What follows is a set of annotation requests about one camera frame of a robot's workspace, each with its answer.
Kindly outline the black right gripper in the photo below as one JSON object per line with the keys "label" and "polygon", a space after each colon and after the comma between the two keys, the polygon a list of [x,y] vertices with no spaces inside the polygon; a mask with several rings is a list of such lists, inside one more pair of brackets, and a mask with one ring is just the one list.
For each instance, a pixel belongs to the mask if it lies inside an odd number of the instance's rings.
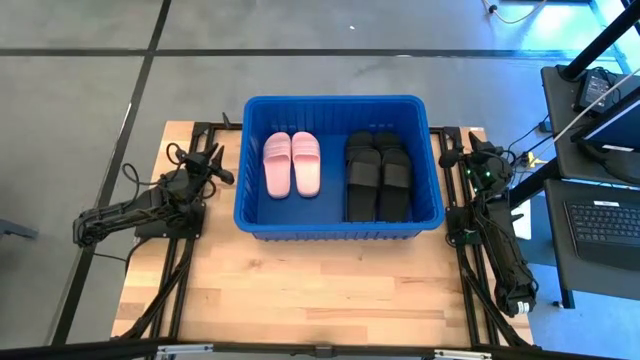
{"label": "black right gripper", "polygon": [[[469,137],[472,151],[464,156],[466,174],[472,185],[506,185],[513,171],[509,161],[502,156],[504,149],[477,136]],[[442,152],[438,164],[443,169],[454,167],[463,153],[458,149]]]}

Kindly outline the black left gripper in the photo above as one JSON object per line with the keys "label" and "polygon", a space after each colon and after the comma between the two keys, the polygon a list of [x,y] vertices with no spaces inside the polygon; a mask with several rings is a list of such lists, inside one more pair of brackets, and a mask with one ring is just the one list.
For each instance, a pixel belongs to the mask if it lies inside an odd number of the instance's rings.
{"label": "black left gripper", "polygon": [[207,151],[191,152],[176,151],[178,163],[181,169],[175,171],[172,178],[173,188],[203,188],[210,182],[212,174],[227,185],[233,185],[235,177],[232,172],[220,166],[220,156],[218,155],[219,144],[213,143]]}

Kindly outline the pink slide sandal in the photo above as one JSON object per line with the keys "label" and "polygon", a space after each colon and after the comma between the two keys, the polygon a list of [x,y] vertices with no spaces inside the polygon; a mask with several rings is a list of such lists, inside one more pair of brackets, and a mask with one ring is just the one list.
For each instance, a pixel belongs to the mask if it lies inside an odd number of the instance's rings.
{"label": "pink slide sandal", "polygon": [[319,142],[309,132],[297,132],[292,137],[291,145],[297,191],[302,197],[314,197],[320,191]]}
{"label": "pink slide sandal", "polygon": [[272,134],[263,146],[266,188],[270,197],[282,199],[291,187],[291,138],[286,132]]}

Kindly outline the blue plastic bin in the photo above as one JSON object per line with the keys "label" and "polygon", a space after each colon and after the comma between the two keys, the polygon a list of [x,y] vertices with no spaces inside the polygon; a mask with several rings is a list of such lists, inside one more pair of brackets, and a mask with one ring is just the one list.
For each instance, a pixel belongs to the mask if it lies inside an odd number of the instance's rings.
{"label": "blue plastic bin", "polygon": [[[269,196],[263,147],[274,133],[306,131],[320,147],[317,196]],[[392,132],[412,165],[403,222],[350,222],[345,147],[357,131]],[[399,239],[438,228],[444,206],[424,103],[413,95],[257,96],[244,107],[234,221],[261,240]]]}

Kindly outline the white floor sheet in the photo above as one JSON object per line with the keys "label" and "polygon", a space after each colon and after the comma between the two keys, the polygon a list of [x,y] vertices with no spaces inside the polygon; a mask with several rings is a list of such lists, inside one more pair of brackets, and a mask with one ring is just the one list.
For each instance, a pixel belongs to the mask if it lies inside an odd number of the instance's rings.
{"label": "white floor sheet", "polygon": [[531,217],[529,215],[513,214],[512,226],[517,238],[523,240],[530,240],[532,238]]}

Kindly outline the black desk with monitor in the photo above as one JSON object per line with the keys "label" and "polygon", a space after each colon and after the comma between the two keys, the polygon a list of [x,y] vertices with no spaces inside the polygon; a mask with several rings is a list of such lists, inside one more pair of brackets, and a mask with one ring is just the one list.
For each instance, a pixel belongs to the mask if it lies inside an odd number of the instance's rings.
{"label": "black desk with monitor", "polygon": [[[541,78],[553,133],[558,134],[578,115],[578,112],[573,110],[573,103],[580,83],[563,80],[556,67],[543,67]],[[581,117],[554,144],[555,161],[560,176],[565,179],[624,184],[624,181],[611,176],[602,166],[585,156],[578,145],[571,141],[571,135],[576,132],[576,128],[589,121],[589,117]],[[610,151],[605,153],[604,157],[608,160],[607,164],[615,170],[624,171],[627,175],[640,179],[640,153]]]}

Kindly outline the white thin rod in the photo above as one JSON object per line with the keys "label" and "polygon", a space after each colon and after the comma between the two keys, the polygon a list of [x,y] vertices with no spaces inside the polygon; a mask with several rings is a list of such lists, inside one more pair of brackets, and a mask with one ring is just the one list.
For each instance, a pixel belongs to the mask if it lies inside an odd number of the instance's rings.
{"label": "white thin rod", "polygon": [[640,152],[640,68],[618,75],[602,67],[578,77],[577,114],[553,138],[607,150]]}

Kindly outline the black electronic device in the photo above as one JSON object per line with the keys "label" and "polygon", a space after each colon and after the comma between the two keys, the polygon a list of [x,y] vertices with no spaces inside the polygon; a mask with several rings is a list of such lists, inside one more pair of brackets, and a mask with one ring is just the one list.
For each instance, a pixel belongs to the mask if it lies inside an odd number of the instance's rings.
{"label": "black electronic device", "polygon": [[581,83],[573,104],[573,109],[577,112],[584,111],[593,104],[589,112],[595,116],[602,114],[611,105],[612,95],[604,98],[600,97],[609,91],[615,84],[615,76],[602,67],[587,70],[581,79]]}

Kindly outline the black monitor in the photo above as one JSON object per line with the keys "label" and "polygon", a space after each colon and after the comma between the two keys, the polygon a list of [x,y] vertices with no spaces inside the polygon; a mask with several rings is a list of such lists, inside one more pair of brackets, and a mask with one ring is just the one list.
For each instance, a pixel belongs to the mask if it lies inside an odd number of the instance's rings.
{"label": "black monitor", "polygon": [[640,153],[640,86],[572,135],[571,141],[596,149]]}

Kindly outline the black keyboard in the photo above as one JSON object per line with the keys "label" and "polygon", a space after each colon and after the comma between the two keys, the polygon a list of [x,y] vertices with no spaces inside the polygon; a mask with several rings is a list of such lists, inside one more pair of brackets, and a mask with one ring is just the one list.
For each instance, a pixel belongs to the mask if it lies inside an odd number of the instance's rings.
{"label": "black keyboard", "polygon": [[640,272],[640,202],[566,201],[564,209],[579,258]]}

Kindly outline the black metal pole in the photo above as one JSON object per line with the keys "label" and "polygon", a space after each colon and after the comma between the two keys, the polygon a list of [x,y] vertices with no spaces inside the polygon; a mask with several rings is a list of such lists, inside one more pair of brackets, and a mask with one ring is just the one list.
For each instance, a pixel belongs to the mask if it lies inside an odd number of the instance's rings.
{"label": "black metal pole", "polygon": [[560,76],[566,80],[577,78],[639,21],[640,0],[633,0],[569,65],[560,70]]}

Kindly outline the black desk with keyboard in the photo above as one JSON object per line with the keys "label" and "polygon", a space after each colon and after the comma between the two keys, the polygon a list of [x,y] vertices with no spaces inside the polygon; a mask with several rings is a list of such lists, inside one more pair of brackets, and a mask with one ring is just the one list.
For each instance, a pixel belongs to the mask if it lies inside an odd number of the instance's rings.
{"label": "black desk with keyboard", "polygon": [[561,288],[560,305],[572,308],[574,291],[640,300],[640,272],[584,261],[577,256],[564,209],[566,201],[640,202],[640,191],[547,180],[544,192]]}

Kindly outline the grey floor object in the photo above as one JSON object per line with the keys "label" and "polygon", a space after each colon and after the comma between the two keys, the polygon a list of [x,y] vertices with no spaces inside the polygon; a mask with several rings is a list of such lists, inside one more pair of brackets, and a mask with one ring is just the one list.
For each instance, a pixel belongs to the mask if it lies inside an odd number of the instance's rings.
{"label": "grey floor object", "polygon": [[15,235],[26,239],[35,239],[38,236],[38,231],[5,219],[0,219],[0,238],[4,235]]}

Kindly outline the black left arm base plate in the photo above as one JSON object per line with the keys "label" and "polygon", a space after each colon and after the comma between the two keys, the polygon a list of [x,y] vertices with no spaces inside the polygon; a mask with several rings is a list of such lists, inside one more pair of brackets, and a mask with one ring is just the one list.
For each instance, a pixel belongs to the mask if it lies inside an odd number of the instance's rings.
{"label": "black left arm base plate", "polygon": [[135,236],[139,238],[189,239],[198,238],[202,232],[206,204],[196,201],[186,214],[170,217],[168,220],[154,220],[138,226]]}

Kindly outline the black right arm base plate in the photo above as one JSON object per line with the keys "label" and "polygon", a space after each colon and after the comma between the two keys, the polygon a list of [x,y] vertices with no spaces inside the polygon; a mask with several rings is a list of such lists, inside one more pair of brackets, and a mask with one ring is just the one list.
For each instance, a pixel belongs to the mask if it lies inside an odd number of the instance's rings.
{"label": "black right arm base plate", "polygon": [[496,230],[500,235],[516,240],[513,229],[507,229],[496,220],[477,211],[473,206],[449,207],[446,209],[446,242],[458,245],[482,245],[489,239],[489,231]]}

